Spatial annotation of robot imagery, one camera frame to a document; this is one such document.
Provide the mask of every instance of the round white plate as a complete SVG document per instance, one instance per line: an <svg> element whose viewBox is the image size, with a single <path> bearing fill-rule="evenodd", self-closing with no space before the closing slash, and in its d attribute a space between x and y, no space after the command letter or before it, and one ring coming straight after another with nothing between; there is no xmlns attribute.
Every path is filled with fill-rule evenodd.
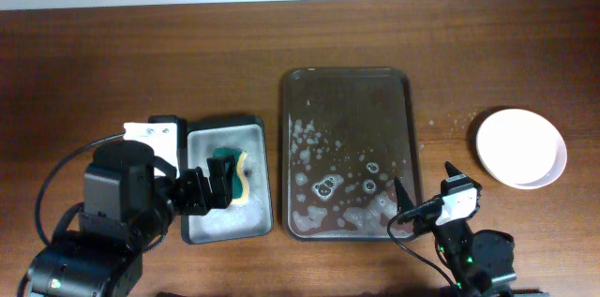
<svg viewBox="0 0 600 297"><path fill-rule="evenodd" d="M486 170L518 189L549 185L566 166L561 133L531 111L503 110L490 115L477 131L476 146Z"/></svg>

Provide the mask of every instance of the dark brown tray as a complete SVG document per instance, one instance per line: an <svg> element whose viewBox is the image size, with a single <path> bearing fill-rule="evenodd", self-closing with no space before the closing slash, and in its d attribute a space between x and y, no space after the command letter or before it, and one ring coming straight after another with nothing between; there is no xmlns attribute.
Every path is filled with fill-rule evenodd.
<svg viewBox="0 0 600 297"><path fill-rule="evenodd" d="M337 67L296 70L283 83L287 232L304 241L387 239L394 177L422 201L408 79L392 68Z"/></svg>

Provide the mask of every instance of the wooden table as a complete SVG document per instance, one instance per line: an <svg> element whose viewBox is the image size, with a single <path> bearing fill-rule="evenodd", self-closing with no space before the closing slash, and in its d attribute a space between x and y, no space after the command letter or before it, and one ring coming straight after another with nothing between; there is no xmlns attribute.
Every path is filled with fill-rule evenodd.
<svg viewBox="0 0 600 297"><path fill-rule="evenodd" d="M515 236L516 288L600 294L600 0L340 0L0 13L0 294L42 249L34 200L53 165L127 121L249 112L265 122L276 224L264 237L144 256L132 295L358 295L441 287L391 243L299 243L281 226L279 80L294 67L390 66L412 82L425 197L451 160L484 186L474 230ZM470 152L473 113L536 111L562 133L563 176L519 191ZM90 155L42 205L51 232L83 198ZM432 236L411 244L435 260Z"/></svg>

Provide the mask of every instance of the wood grain surface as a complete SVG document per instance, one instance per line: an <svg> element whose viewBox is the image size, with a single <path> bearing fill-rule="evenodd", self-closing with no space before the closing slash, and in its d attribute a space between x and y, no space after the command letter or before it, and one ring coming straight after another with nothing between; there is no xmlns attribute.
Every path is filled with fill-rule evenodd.
<svg viewBox="0 0 600 297"><path fill-rule="evenodd" d="M279 81L292 68L323 66L388 66L409 76L424 196L438 193L446 160L478 180L484 191L472 228L514 235L516 288L600 295L600 0L1 12L0 295L14 293L42 249L34 200L62 156L152 114L195 120L240 111L265 122L273 231L192 246L177 220L164 245L144 256L132 295L414 295L441 287L439 275L391 243L299 243L283 231ZM536 111L561 131L569 158L555 184L516 190L478 166L473 121L502 106ZM90 157L70 163L50 187L47 232L83 198ZM435 260L432 236L411 246Z"/></svg>

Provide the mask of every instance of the green sponge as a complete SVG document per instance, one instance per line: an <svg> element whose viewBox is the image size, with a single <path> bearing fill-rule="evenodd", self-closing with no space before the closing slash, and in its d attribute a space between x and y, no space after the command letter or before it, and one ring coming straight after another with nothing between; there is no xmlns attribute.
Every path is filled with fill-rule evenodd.
<svg viewBox="0 0 600 297"><path fill-rule="evenodd" d="M248 194L250 192L250 186L248 185L248 179L244 175L244 161L248 155L246 152L228 148L219 147L213 152L213 156L230 156L235 157L235 172L233 173L233 184L232 184L232 203L243 204L248 201Z"/></svg>

